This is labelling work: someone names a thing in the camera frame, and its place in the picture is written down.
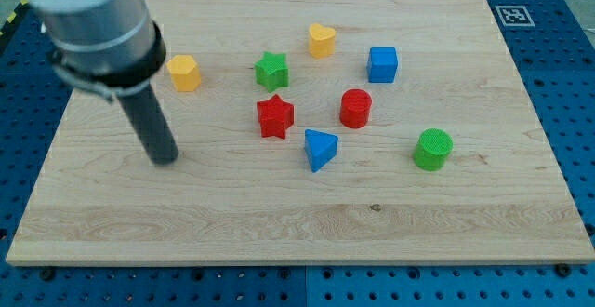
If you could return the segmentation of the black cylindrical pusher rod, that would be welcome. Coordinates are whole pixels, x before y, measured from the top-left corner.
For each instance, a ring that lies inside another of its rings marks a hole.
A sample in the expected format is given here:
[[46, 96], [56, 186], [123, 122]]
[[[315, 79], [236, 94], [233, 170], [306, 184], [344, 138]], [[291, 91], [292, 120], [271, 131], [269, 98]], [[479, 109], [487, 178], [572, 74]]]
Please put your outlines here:
[[179, 148], [151, 84], [131, 87], [118, 101], [150, 160], [159, 166], [175, 162]]

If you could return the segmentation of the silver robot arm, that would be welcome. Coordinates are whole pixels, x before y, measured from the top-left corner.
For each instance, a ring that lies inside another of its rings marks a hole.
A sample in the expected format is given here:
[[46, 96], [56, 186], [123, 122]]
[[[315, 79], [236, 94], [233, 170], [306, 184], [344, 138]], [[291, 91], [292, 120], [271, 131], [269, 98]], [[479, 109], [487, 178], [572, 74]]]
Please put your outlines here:
[[179, 149], [151, 87], [165, 41], [145, 0], [29, 0], [54, 45], [48, 55], [65, 84], [119, 101], [150, 160], [168, 165]]

